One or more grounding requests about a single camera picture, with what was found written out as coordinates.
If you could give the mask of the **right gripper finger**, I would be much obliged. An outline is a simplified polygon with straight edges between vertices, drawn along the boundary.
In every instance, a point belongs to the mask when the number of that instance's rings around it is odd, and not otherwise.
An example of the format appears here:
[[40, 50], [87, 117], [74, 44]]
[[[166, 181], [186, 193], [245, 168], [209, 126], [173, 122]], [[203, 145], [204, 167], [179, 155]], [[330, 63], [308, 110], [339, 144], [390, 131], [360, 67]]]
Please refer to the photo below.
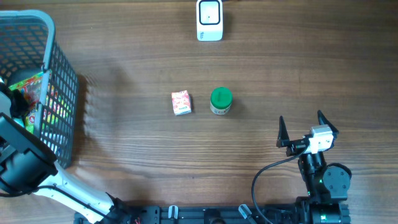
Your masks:
[[277, 147], [287, 147], [290, 145], [290, 138], [287, 132], [285, 121], [283, 116], [279, 117], [279, 132], [277, 136], [276, 146]]
[[326, 116], [322, 113], [321, 110], [317, 111], [317, 116], [318, 116], [319, 125], [328, 125], [332, 131], [333, 137], [336, 138], [337, 135], [339, 135], [339, 130], [335, 128], [335, 126], [327, 120]]

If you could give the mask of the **green lid jar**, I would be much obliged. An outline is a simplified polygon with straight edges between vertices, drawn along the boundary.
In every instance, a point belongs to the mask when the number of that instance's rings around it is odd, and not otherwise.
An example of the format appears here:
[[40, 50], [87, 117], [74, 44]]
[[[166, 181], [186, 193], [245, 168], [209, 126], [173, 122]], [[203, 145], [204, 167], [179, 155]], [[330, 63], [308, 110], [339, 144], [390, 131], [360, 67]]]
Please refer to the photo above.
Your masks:
[[216, 115], [224, 115], [230, 110], [232, 102], [231, 90], [226, 87], [218, 87], [211, 93], [210, 109]]

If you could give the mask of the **small orange candy box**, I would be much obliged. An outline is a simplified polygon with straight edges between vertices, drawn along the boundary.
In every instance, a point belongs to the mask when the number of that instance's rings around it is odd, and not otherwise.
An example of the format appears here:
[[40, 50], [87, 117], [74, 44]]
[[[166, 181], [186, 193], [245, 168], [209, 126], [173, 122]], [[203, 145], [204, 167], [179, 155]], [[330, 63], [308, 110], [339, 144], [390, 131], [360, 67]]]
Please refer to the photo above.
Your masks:
[[176, 116], [192, 112], [190, 95], [188, 94], [187, 90], [173, 92], [171, 96], [173, 111]]

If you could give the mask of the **Haribo gummy candy bag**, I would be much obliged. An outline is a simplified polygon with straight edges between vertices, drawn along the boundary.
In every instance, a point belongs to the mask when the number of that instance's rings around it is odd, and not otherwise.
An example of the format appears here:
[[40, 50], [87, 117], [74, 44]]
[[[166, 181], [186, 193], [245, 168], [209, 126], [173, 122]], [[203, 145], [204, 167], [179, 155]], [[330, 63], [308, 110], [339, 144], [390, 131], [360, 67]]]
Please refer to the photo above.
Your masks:
[[[35, 122], [39, 120], [39, 103], [40, 94], [44, 90], [42, 80], [44, 77], [43, 72], [39, 72], [31, 78], [17, 82], [9, 87], [10, 90], [18, 90], [29, 104], [29, 113], [23, 118], [25, 129], [34, 134], [36, 129]], [[69, 128], [73, 124], [73, 102], [69, 102], [67, 96], [62, 96], [61, 91], [55, 85], [48, 83], [43, 107], [43, 115], [41, 117], [41, 132], [48, 134], [50, 128], [48, 124], [53, 127], [61, 129], [61, 133], [66, 133], [63, 128]]]

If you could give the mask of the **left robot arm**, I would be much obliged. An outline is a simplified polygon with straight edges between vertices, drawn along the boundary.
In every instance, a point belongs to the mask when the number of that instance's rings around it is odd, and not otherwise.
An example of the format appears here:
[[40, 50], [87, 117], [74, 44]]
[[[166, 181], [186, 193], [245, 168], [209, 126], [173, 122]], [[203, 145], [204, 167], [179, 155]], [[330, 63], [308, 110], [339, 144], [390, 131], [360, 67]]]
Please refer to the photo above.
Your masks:
[[11, 118], [26, 108], [22, 95], [2, 83], [1, 196], [35, 194], [60, 202], [89, 223], [131, 223], [132, 215], [120, 199], [74, 178], [46, 144]]

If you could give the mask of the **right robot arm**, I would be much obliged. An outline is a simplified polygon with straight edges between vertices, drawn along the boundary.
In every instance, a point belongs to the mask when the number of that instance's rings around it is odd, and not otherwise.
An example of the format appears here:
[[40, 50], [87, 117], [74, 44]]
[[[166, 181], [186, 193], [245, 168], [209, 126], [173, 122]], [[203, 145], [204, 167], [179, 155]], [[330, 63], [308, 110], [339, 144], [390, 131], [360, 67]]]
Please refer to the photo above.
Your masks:
[[291, 140], [284, 118], [279, 118], [276, 146], [286, 148], [286, 156], [298, 159], [298, 168], [307, 188], [306, 197], [297, 197], [291, 214], [283, 217], [291, 223], [349, 223], [348, 199], [352, 172], [339, 163], [327, 163], [324, 152], [332, 149], [338, 129], [317, 111], [318, 125], [297, 140]]

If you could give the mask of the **white barcode scanner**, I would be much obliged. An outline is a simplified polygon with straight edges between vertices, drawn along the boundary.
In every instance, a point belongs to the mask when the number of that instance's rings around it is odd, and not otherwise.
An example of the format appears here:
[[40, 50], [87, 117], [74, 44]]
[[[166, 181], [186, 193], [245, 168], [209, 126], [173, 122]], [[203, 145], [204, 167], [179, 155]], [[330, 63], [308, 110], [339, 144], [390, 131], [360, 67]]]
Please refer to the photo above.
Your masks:
[[197, 0], [197, 39], [202, 42], [223, 38], [223, 3], [221, 0]]

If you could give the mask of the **grey plastic mesh basket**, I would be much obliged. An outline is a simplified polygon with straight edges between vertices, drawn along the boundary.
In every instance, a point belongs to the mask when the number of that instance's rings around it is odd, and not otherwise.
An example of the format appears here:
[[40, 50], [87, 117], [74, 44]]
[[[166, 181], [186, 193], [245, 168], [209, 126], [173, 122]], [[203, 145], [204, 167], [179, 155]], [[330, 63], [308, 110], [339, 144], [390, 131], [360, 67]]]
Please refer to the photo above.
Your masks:
[[67, 168], [72, 160], [78, 77], [40, 10], [1, 11], [1, 81], [11, 86], [41, 73], [32, 132]]

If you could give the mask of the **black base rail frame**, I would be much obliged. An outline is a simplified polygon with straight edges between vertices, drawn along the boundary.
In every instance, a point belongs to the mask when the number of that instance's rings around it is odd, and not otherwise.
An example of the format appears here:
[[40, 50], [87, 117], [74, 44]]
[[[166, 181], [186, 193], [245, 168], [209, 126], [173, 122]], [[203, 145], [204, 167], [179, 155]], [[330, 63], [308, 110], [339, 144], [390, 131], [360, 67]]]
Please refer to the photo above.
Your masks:
[[138, 208], [133, 221], [140, 224], [350, 224], [347, 205], [307, 205], [305, 202], [265, 205], [260, 210], [245, 204], [235, 207], [169, 207]]

